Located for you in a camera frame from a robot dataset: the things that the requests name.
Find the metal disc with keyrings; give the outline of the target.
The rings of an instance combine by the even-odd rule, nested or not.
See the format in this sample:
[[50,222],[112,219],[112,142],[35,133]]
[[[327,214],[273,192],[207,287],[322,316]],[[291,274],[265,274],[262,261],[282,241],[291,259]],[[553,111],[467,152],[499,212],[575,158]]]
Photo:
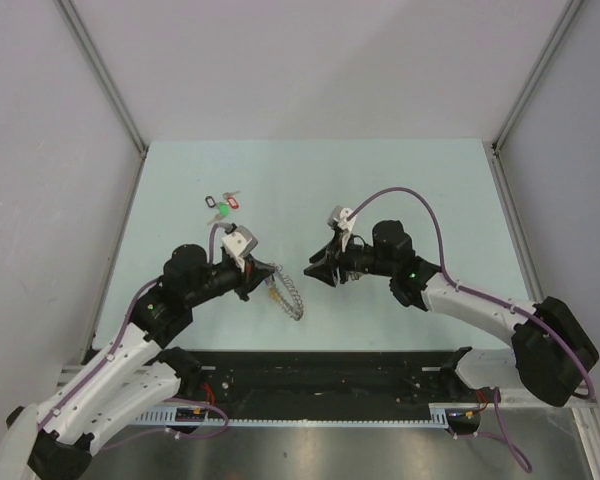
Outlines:
[[301,294],[292,278],[283,271],[279,264],[272,263],[272,275],[265,280],[270,299],[294,321],[300,321],[305,313]]

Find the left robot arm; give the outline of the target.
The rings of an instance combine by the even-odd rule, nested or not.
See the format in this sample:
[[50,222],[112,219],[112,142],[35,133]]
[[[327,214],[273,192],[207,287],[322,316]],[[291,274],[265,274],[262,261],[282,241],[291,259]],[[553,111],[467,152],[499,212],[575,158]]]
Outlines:
[[247,300],[272,265],[222,249],[211,263],[199,245],[182,245],[163,273],[134,296],[115,338],[49,400],[15,409],[0,449],[0,479],[78,479],[93,457],[153,406],[187,400],[201,387],[200,364],[171,341],[193,308],[230,291]]

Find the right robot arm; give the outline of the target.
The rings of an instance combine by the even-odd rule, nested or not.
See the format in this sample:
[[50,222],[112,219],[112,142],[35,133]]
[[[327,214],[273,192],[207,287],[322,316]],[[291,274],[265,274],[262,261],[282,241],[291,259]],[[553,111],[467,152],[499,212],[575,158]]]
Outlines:
[[401,222],[384,220],[372,229],[371,243],[356,243],[337,224],[332,239],[309,259],[304,273],[331,287],[354,276],[389,280],[405,307],[447,315],[506,344],[491,352],[461,348],[451,370],[441,376],[443,393],[464,401],[477,389],[525,388],[540,401],[564,406],[599,360],[599,353],[567,304],[503,299],[452,281],[441,266],[418,256]]

